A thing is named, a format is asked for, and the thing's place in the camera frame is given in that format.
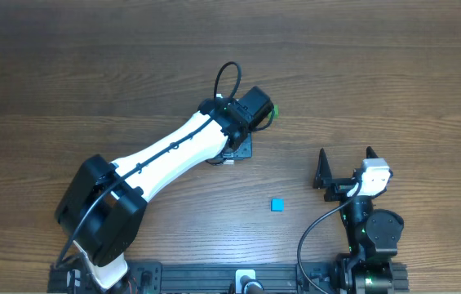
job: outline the black mounting rail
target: black mounting rail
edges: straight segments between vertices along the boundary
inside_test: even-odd
[[[139,294],[160,293],[232,293],[236,270],[255,270],[267,293],[277,294],[320,294],[304,280],[296,264],[293,265],[162,265],[159,262],[127,262],[130,274],[125,278],[132,281],[132,292]],[[314,282],[328,292],[330,288],[330,264],[305,262],[305,271]],[[405,265],[393,264],[392,273],[396,292],[408,292],[408,274]],[[49,273],[47,293],[92,294],[100,291],[86,273],[80,260],[63,269],[52,269]]]

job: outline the wooden table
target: wooden table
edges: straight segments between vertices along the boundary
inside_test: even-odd
[[[295,263],[336,205],[311,187],[319,149],[349,176],[371,145],[395,172],[376,204],[405,219],[395,260],[410,288],[461,291],[459,0],[0,0],[0,291],[46,290],[66,239],[53,212],[79,164],[174,131],[227,60],[243,67],[237,96],[259,85],[279,119],[252,159],[167,186],[127,258]],[[347,250],[334,216],[303,255]]]

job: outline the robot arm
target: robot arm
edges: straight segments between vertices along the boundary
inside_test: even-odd
[[[215,91],[229,64],[220,70]],[[273,110],[258,87],[240,100],[233,99],[236,90],[229,98],[203,101],[180,129],[147,149],[111,163],[99,155],[87,159],[55,212],[70,236],[56,267],[74,243],[101,289],[115,287],[128,271],[123,252],[137,235],[147,203],[189,168],[224,149],[237,150]]]

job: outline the blue cube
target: blue cube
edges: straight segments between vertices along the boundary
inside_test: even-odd
[[[273,212],[282,212],[285,209],[285,204],[282,199],[272,199],[272,211]]]

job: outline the black plastic joint cover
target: black plastic joint cover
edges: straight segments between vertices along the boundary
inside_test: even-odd
[[[118,178],[115,167],[99,155],[80,166],[55,211],[55,218],[66,234],[73,234],[91,204]],[[76,238],[92,263],[98,266],[107,265],[131,245],[147,207],[141,197],[143,191],[132,189],[125,181],[113,192],[118,200],[99,203]]]
[[[236,151],[273,109],[270,97],[259,87],[251,88],[240,100],[222,99],[217,105],[214,100],[204,100],[198,107],[202,114],[209,114],[228,136],[228,147]]]

